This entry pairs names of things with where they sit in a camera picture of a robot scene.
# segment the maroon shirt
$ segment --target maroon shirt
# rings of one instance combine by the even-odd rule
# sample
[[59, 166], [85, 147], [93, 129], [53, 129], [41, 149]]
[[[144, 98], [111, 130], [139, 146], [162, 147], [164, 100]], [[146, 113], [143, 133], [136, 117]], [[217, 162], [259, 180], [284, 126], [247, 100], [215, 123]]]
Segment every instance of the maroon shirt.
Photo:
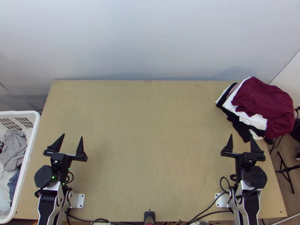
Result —
[[267, 138], [276, 138], [293, 130], [295, 123], [293, 100], [277, 86], [265, 84], [256, 77], [251, 77], [242, 84], [231, 103], [238, 106], [237, 112], [245, 112], [250, 117], [261, 114], [268, 119], [265, 131]]

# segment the clothing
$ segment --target clothing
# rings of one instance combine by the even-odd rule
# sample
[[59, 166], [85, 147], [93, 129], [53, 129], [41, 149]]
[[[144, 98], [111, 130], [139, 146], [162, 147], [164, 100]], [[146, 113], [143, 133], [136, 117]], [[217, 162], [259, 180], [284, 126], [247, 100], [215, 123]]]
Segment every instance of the clothing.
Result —
[[218, 97], [218, 99], [215, 101], [216, 104], [220, 101], [220, 99], [222, 98], [222, 96], [224, 95], [224, 93], [225, 93], [230, 87], [231, 87], [231, 85], [229, 85], [227, 88], [225, 88], [225, 90], [222, 92], [222, 94], [220, 95], [220, 97]]
[[242, 87], [243, 83], [250, 78], [251, 77], [248, 77], [240, 83], [240, 85], [232, 92], [232, 94], [228, 96], [228, 98], [223, 104], [223, 107], [229, 110], [230, 112], [234, 113], [235, 115], [247, 119], [247, 120], [241, 119], [242, 122], [248, 121], [246, 122], [246, 124], [250, 124], [251, 126], [254, 126], [257, 129], [265, 131], [267, 129], [267, 121], [268, 121], [267, 119], [263, 118], [263, 116], [260, 114], [255, 114], [250, 117], [245, 112], [236, 112], [237, 106], [234, 106], [231, 103], [235, 95], [238, 93], [239, 89]]
[[18, 170], [18, 172], [16, 172], [16, 174], [9, 179], [10, 182], [7, 183], [7, 186], [9, 187], [9, 198], [11, 201], [14, 198], [19, 175], [20, 175], [20, 170]]
[[3, 168], [3, 164], [0, 163], [0, 210], [7, 210], [10, 208], [11, 199], [8, 182], [17, 171], [18, 170], [15, 169], [8, 172]]
[[230, 90], [230, 92], [228, 93], [228, 95], [227, 95], [227, 98], [229, 97], [229, 95], [231, 95], [231, 93], [235, 90], [235, 89], [237, 89], [237, 87], [240, 85], [240, 83], [237, 83], [235, 86], [233, 86], [233, 88]]
[[295, 117], [292, 98], [277, 86], [251, 77], [244, 81], [231, 103], [236, 114], [244, 113], [250, 118], [258, 114], [263, 116], [267, 121], [267, 138], [276, 138], [293, 130]]
[[232, 122], [232, 126], [234, 129], [238, 132], [238, 134], [242, 137], [244, 142], [250, 141], [250, 137], [252, 136], [249, 130], [253, 130], [258, 137], [264, 137], [264, 130], [259, 130], [254, 126], [247, 125], [241, 121], [239, 121], [239, 117], [235, 115], [233, 112], [230, 112], [226, 108], [223, 107], [224, 102], [226, 101], [226, 97], [230, 90], [236, 85], [236, 83], [233, 83], [231, 86], [229, 86], [223, 95], [219, 98], [219, 101], [217, 103], [217, 107], [220, 108], [226, 115], [227, 120]]
[[29, 139], [31, 136], [31, 132], [32, 132], [32, 128], [26, 128], [26, 129], [22, 130], [22, 132], [24, 132], [24, 135], [26, 137], [26, 144], [28, 145]]
[[255, 140], [262, 140], [262, 139], [264, 139], [263, 137], [257, 136], [257, 134], [253, 130], [251, 130], [251, 129], [249, 130], [249, 132], [252, 135], [253, 139], [255, 139]]
[[23, 162], [27, 148], [24, 133], [19, 130], [7, 130], [4, 135], [4, 147], [0, 154], [0, 162], [6, 171], [11, 171]]

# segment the laundry basket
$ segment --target laundry basket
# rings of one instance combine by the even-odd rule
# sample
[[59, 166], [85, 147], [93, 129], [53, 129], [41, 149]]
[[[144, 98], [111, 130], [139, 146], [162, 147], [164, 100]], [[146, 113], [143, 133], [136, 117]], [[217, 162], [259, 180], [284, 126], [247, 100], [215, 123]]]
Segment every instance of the laundry basket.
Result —
[[0, 211], [0, 224], [9, 222], [15, 215], [17, 205], [24, 182], [25, 173], [28, 168], [32, 146], [35, 140], [36, 132], [40, 121], [40, 115], [36, 111], [4, 111], [0, 112], [0, 141], [7, 130], [32, 128], [30, 138], [27, 137], [27, 148], [25, 151], [23, 163], [20, 169], [19, 179], [16, 185], [11, 207], [7, 210]]

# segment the black tripod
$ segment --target black tripod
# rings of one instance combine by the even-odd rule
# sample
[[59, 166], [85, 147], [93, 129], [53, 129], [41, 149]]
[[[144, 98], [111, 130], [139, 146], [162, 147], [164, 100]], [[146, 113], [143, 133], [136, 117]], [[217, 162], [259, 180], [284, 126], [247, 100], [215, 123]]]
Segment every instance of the black tripod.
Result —
[[295, 194], [293, 183], [292, 183], [292, 180], [291, 180], [291, 177], [290, 177], [290, 171], [300, 168], [300, 164], [297, 165], [297, 166], [287, 167], [287, 165], [285, 164], [285, 162], [284, 162], [283, 158], [281, 157], [279, 151], [277, 152], [277, 154], [279, 155], [281, 162], [280, 162], [280, 170], [276, 170], [275, 173], [281, 173], [284, 176], [284, 178], [291, 185], [292, 193]]

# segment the tabletop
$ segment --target tabletop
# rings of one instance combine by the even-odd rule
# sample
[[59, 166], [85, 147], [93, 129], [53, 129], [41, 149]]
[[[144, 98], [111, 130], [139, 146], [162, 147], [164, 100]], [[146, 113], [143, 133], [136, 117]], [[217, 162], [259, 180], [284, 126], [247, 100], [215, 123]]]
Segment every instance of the tabletop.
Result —
[[[230, 81], [54, 81], [37, 131], [15, 218], [38, 219], [35, 172], [50, 165], [43, 151], [65, 133], [62, 153], [75, 154], [83, 136], [87, 162], [73, 161], [69, 184], [85, 194], [82, 219], [188, 221], [221, 193], [219, 180], [235, 173], [233, 158], [220, 152], [233, 134], [234, 152], [250, 144], [215, 106]], [[287, 216], [264, 141], [257, 162], [268, 182], [259, 218]], [[208, 212], [224, 210], [213, 206]], [[209, 220], [230, 220], [230, 213]]]

